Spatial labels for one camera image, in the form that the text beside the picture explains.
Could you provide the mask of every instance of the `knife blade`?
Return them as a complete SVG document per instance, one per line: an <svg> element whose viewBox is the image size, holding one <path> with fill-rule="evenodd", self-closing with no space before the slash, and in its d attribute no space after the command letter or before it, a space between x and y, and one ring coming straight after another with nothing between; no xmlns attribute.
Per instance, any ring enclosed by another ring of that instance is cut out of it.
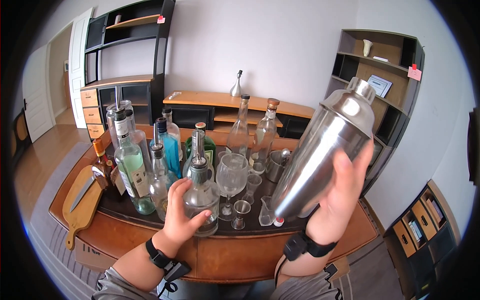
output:
<svg viewBox="0 0 480 300"><path fill-rule="evenodd" d="M87 192L88 188L92 185L92 183L94 182L95 180L95 177L90 177L89 179L87 179L87 181L85 182L84 186L82 187L82 189L78 192L78 195L77 197L75 198L75 201L73 202L72 206L70 207L70 212L72 212L76 207L77 205L79 204L80 200L82 199L82 197L85 195L85 193Z"/></svg>

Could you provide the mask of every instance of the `brown glass bottle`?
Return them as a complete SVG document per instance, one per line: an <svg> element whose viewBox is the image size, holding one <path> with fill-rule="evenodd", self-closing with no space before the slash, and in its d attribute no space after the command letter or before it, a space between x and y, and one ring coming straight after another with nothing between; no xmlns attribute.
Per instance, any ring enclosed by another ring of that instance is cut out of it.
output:
<svg viewBox="0 0 480 300"><path fill-rule="evenodd" d="M95 149L96 156L98 157L97 161L92 165L92 171L96 178L96 181L103 189L103 193L109 199L120 201L120 191L125 191L125 187L123 186L123 189L117 188L117 186L114 184L118 184L118 182L121 181L112 178L118 177L114 176L114 160L110 157L107 157L107 155L105 154L105 148L103 147L101 139L94 139L93 148Z"/></svg>

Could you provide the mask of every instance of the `wooden drawer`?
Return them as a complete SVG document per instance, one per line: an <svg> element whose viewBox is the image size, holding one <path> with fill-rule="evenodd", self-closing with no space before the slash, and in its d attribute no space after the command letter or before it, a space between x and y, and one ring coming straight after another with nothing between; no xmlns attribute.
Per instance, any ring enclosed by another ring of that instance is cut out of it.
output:
<svg viewBox="0 0 480 300"><path fill-rule="evenodd" d="M412 212L420 222L420 226L423 230L423 233L425 233L427 240L433 238L433 236L437 233L437 230L435 229L432 219L427 214L427 211L425 210L425 207L423 207L420 200L413 205Z"/></svg>
<svg viewBox="0 0 480 300"><path fill-rule="evenodd" d="M403 225L402 221L398 221L393 226L393 230L395 231L400 244L402 244L403 251L405 251L407 257L410 257L413 253L415 253L415 246L413 245L413 241L410 235L408 235L407 229Z"/></svg>
<svg viewBox="0 0 480 300"><path fill-rule="evenodd" d="M84 108L85 123L101 124L100 111L98 108Z"/></svg>
<svg viewBox="0 0 480 300"><path fill-rule="evenodd" d="M80 98L82 99L82 106L98 106L98 99L96 97L96 89L86 90L80 92Z"/></svg>
<svg viewBox="0 0 480 300"><path fill-rule="evenodd" d="M87 124L87 128L92 139L99 138L105 132L103 125Z"/></svg>

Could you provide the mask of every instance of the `white door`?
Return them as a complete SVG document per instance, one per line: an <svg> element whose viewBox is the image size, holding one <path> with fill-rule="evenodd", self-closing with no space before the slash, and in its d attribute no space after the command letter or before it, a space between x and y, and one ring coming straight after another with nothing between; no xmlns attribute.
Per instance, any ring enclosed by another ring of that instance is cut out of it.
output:
<svg viewBox="0 0 480 300"><path fill-rule="evenodd" d="M70 82L70 99L77 128L87 128L80 98L80 88L85 86L85 43L88 21L92 17L93 8L82 13L73 20L70 47L68 50L68 78Z"/></svg>
<svg viewBox="0 0 480 300"><path fill-rule="evenodd" d="M35 50L25 64L22 77L25 119L32 142L53 127L47 100L47 46Z"/></svg>

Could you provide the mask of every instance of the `white vase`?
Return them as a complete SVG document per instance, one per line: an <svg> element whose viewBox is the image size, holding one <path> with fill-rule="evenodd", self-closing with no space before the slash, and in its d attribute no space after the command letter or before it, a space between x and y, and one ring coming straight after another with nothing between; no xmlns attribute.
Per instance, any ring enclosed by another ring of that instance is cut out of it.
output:
<svg viewBox="0 0 480 300"><path fill-rule="evenodd" d="M363 56L368 56L368 53L370 52L370 47L372 47L373 43L367 39L363 40L363 43L365 44L363 46Z"/></svg>

